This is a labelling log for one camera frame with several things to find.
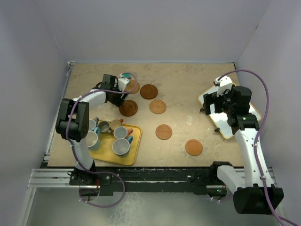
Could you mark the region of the woven light brown coaster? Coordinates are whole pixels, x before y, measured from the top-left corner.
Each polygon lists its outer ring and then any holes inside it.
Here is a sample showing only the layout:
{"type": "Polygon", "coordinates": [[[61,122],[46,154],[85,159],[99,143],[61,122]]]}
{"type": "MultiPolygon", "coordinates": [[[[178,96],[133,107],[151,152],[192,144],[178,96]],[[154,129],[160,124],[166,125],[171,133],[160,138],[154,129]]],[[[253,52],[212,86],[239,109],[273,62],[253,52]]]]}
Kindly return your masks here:
{"type": "Polygon", "coordinates": [[[161,114],[166,110],[166,103],[162,100],[155,99],[149,104],[149,109],[155,114],[161,114]]]}
{"type": "Polygon", "coordinates": [[[130,94],[135,94],[139,91],[140,84],[135,80],[131,80],[129,85],[125,88],[125,91],[130,91],[130,94]]]}

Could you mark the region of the dark brown wooden coaster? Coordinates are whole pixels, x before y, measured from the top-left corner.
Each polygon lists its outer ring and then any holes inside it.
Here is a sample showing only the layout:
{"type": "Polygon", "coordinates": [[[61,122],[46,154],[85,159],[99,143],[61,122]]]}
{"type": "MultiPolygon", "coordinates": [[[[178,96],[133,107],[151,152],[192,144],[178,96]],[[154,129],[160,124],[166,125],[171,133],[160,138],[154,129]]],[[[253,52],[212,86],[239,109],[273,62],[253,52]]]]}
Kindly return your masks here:
{"type": "Polygon", "coordinates": [[[146,84],[141,87],[140,95],[144,99],[154,99],[158,95],[158,89],[152,84],[146,84]]]}
{"type": "Polygon", "coordinates": [[[125,100],[123,105],[119,108],[119,112],[126,117],[133,116],[138,111],[138,105],[133,100],[125,100]]]}

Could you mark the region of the pink cup orange handle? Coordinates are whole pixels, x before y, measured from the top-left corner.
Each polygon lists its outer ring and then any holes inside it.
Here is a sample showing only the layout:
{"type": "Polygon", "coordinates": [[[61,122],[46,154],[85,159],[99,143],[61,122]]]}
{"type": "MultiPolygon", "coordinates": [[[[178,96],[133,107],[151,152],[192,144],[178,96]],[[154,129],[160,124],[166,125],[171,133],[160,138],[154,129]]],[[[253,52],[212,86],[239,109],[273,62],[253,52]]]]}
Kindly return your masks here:
{"type": "Polygon", "coordinates": [[[113,135],[116,139],[127,139],[133,132],[133,129],[127,129],[125,127],[117,127],[114,132],[113,135]]]}

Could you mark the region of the large light blue mug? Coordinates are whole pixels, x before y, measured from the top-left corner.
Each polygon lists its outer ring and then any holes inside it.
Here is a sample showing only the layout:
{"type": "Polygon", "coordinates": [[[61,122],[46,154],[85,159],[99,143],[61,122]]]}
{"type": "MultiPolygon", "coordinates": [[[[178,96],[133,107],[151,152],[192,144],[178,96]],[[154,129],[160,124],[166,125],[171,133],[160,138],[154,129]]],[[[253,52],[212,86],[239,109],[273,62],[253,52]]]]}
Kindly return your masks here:
{"type": "Polygon", "coordinates": [[[100,147],[100,129],[95,127],[86,136],[87,146],[90,151],[97,151],[100,147]]]}

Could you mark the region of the orange wooden coaster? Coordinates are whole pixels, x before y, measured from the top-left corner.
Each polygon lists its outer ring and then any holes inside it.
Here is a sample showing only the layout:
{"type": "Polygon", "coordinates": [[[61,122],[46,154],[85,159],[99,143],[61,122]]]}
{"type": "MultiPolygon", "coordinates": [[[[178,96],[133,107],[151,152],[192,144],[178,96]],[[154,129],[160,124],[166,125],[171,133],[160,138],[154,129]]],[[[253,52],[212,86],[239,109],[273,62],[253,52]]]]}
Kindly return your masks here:
{"type": "Polygon", "coordinates": [[[155,133],[159,139],[167,140],[172,136],[172,129],[166,124],[161,124],[157,126],[155,133]]]}
{"type": "Polygon", "coordinates": [[[203,146],[200,141],[196,139],[190,139],[185,144],[185,150],[188,154],[192,156],[198,156],[203,151],[203,146]]]}

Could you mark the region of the blue floral mug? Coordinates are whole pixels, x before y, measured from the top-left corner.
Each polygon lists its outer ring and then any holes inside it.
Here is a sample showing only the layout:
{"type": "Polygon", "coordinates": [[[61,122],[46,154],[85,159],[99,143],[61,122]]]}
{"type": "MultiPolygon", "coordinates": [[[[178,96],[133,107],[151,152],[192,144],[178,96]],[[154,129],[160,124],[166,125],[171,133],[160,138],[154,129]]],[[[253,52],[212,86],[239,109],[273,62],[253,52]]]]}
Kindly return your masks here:
{"type": "Polygon", "coordinates": [[[132,141],[132,136],[129,136],[127,139],[116,139],[112,144],[113,152],[119,157],[125,157],[130,151],[132,141]]]}

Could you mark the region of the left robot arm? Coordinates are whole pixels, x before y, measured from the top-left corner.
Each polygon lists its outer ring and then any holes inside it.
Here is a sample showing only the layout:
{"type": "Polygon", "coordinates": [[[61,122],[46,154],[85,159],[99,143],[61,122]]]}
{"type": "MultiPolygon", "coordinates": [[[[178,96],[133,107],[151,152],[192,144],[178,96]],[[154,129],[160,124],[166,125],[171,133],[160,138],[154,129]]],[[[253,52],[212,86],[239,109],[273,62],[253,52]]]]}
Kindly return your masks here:
{"type": "Polygon", "coordinates": [[[130,82],[129,73],[122,73],[119,77],[105,74],[103,80],[88,93],[78,98],[61,100],[55,130],[70,143],[75,157],[74,170],[70,172],[71,182],[91,185],[96,181],[96,166],[86,140],[89,112],[107,102],[120,107],[129,94],[125,89],[130,82]]]}

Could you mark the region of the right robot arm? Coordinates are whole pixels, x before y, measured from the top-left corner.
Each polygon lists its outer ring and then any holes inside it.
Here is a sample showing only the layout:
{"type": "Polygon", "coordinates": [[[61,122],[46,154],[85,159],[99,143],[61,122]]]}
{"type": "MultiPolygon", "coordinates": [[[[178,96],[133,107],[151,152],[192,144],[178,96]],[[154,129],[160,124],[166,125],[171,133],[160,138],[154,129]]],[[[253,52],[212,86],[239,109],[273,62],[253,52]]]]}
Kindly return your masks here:
{"type": "Polygon", "coordinates": [[[214,184],[223,182],[233,194],[233,203],[239,214],[271,215],[284,198],[282,188],[271,178],[260,144],[259,123],[249,112],[252,92],[249,88],[232,85],[230,89],[203,95],[203,108],[210,115],[225,113],[228,125],[239,145],[245,176],[242,178],[232,166],[223,164],[209,172],[214,184]]]}

